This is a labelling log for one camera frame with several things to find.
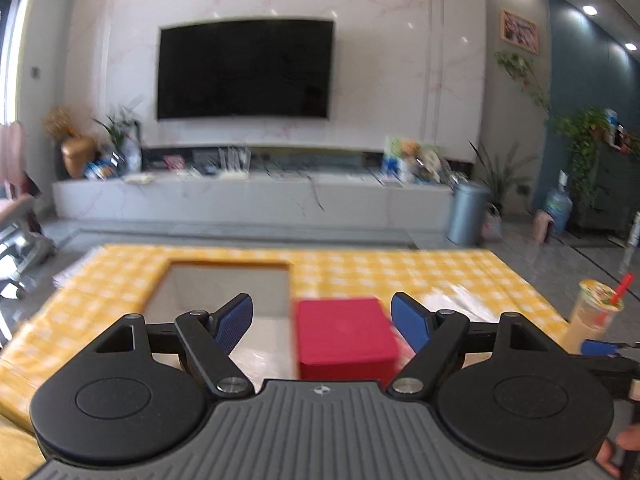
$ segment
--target blue wall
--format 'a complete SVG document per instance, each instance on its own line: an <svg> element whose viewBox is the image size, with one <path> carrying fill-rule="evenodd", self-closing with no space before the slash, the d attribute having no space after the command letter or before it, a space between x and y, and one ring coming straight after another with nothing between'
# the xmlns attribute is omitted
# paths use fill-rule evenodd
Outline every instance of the blue wall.
<svg viewBox="0 0 640 480"><path fill-rule="evenodd" d="M612 108L618 120L640 134L640 64L623 46L564 0L549 0L551 107L559 116L581 108ZM542 167L532 207L542 207L558 174L568 168L566 141L546 133Z"/></svg>

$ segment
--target red block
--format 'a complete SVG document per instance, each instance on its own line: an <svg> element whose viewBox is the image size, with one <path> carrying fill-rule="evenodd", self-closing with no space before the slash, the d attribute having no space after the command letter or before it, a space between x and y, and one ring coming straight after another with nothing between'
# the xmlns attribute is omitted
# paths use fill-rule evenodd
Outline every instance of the red block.
<svg viewBox="0 0 640 480"><path fill-rule="evenodd" d="M398 345L377 299L304 300L295 314L300 379L386 386L397 373Z"/></svg>

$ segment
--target person's hand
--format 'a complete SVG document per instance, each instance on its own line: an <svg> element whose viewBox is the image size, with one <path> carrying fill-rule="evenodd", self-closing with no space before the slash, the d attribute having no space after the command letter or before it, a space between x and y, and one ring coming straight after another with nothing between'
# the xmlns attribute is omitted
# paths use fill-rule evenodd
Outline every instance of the person's hand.
<svg viewBox="0 0 640 480"><path fill-rule="evenodd" d="M640 424L634 424L620 433L616 439L616 445L627 451L640 451ZM598 452L596 462L614 478L620 478L620 469L611 462L614 453L613 444L605 440Z"/></svg>

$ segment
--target television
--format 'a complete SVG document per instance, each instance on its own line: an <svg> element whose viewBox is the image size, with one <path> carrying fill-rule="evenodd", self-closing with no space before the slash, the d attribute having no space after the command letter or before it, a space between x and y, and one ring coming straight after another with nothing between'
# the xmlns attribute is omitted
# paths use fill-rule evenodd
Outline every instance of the television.
<svg viewBox="0 0 640 480"><path fill-rule="evenodd" d="M164 28L158 120L329 115L334 22L247 19Z"/></svg>

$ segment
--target pink chair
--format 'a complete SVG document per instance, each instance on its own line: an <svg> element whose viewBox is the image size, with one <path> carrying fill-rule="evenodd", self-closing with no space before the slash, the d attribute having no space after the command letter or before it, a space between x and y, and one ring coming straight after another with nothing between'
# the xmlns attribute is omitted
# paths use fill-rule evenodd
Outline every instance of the pink chair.
<svg viewBox="0 0 640 480"><path fill-rule="evenodd" d="M10 254L15 262L15 272L0 278L0 282L24 290L22 276L52 253L53 243L29 228L27 216L33 213L35 199L23 192L24 131L18 122L0 126L0 182L6 190L6 198L0 199L0 259Z"/></svg>

